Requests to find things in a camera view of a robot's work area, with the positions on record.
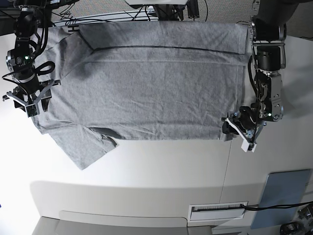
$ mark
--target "table surface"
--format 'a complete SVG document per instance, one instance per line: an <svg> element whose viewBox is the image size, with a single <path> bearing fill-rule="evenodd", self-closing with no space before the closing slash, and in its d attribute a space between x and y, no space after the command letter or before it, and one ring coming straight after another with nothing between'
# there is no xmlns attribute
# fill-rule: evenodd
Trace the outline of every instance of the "table surface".
<svg viewBox="0 0 313 235"><path fill-rule="evenodd" d="M14 41L13 35L0 37L0 58L5 58L7 51L14 47ZM36 225L39 215L29 190L34 181L94 185L109 188L113 194L121 190L122 199L108 196L108 200L113 205L125 200L128 207L123 209L116 205L103 212L110 215L132 216L140 203L150 205L151 198L140 196L145 195L144 190L153 190L155 196L151 197L158 203L152 203L148 211L142 210L141 216L186 217L185 206L198 203L259 203L269 173L313 168L313 42L288 37L286 54L287 68L281 72L286 115L278 123L268 123L259 136L255 153L244 153L240 138L229 142L118 141L118 148L81 171L49 135L41 135L25 113L14 109L11 101L0 103L3 166L0 171L0 233L25 232L26 228L14 226L20 220L30 231ZM2 61L1 73L8 73ZM13 87L0 81L1 94ZM313 200L312 189L313 184L309 183L303 201ZM157 198L164 195L161 191L172 190L189 193L176 200L168 194L173 205ZM65 210L52 208L43 199L35 203L45 216L55 216L59 210ZM223 229L250 226L253 216L254 212L247 212L240 220L212 223L217 226L213 231L221 233Z"/></svg>

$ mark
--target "blue panel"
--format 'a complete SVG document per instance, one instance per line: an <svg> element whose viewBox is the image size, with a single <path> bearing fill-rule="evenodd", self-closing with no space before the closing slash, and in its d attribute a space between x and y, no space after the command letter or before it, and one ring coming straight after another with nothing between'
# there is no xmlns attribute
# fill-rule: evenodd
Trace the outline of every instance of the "blue panel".
<svg viewBox="0 0 313 235"><path fill-rule="evenodd" d="M276 172L268 175L259 207L301 202L311 170ZM256 213L251 229L259 229L290 222L297 208L269 209Z"/></svg>

